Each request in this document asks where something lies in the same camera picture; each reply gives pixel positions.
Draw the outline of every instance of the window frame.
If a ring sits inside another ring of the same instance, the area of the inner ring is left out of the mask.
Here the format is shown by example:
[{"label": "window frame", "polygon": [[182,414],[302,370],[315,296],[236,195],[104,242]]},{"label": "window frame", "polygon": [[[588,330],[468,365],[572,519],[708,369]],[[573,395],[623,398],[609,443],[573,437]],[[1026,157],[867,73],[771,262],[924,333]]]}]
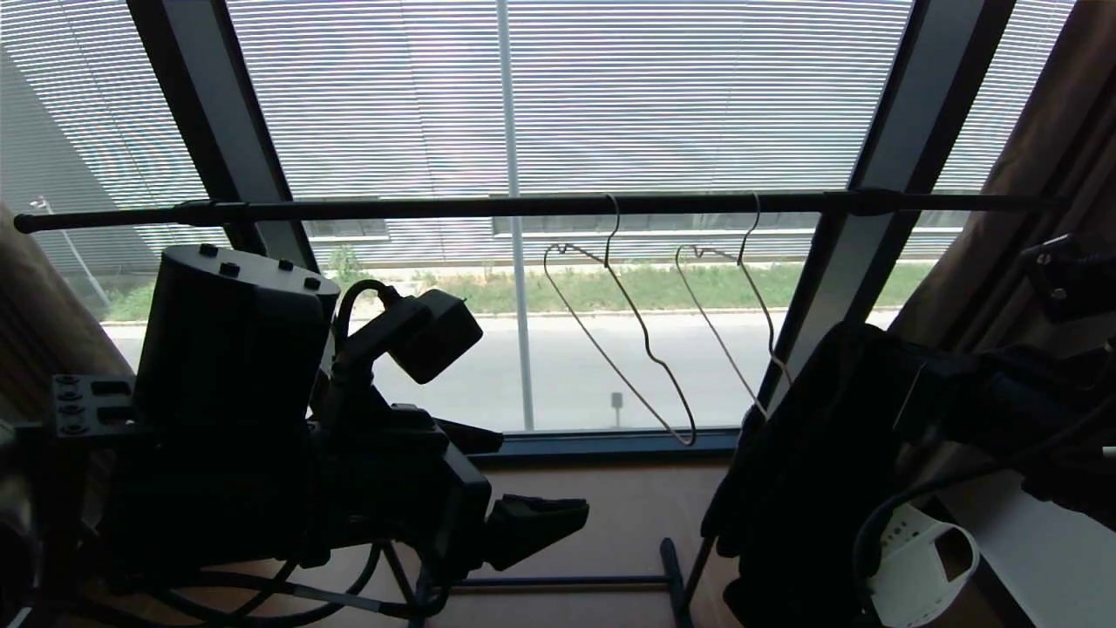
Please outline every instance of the window frame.
[{"label": "window frame", "polygon": [[[167,104],[211,196],[253,202],[289,201],[278,155],[222,0],[128,0]],[[866,186],[930,192],[964,123],[991,62],[1013,2],[915,0],[848,189]],[[507,3],[496,1],[503,69],[510,195],[518,195],[513,89]],[[864,321],[903,249],[916,213],[877,216],[824,214],[776,345],[776,354],[800,369],[821,335],[840,321]],[[522,294],[522,221],[511,218]],[[231,224],[238,248],[287,257],[317,269],[301,222]],[[520,361],[525,369],[526,427],[531,427],[526,302],[519,300]],[[786,387],[770,368],[760,388],[778,403]],[[747,408],[741,408],[741,418]],[[703,429],[699,447],[685,450],[660,433],[509,435],[504,452],[485,464],[531,462],[632,462],[671,457],[728,457],[739,428]]]}]

